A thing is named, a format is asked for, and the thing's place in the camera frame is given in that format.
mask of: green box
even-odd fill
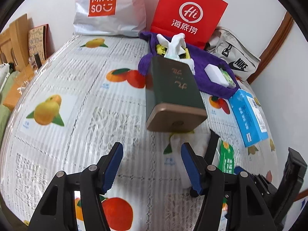
[[[198,86],[187,64],[155,56],[145,80],[148,130],[189,132],[207,119]]]

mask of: white sponge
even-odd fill
[[[204,71],[206,72],[206,74],[210,78],[211,82],[222,85],[225,88],[227,88],[229,86],[229,83],[227,82],[226,78],[224,77],[224,75],[219,70],[219,67],[217,67],[213,64],[208,64],[205,67]]]

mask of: green blanket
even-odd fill
[[[2,103],[9,93],[11,87],[14,84],[14,78],[18,75],[19,72],[13,72],[8,77],[7,82],[4,85],[2,92],[0,93],[0,147],[2,144],[5,128],[7,127],[7,122],[11,116],[11,111],[5,107]]]

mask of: haidilao logo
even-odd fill
[[[203,17],[203,10],[197,3],[185,2],[179,9],[180,17],[188,23],[199,22]]]

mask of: blue tissue box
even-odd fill
[[[264,120],[252,95],[239,89],[229,103],[238,122],[245,147],[268,138]]]

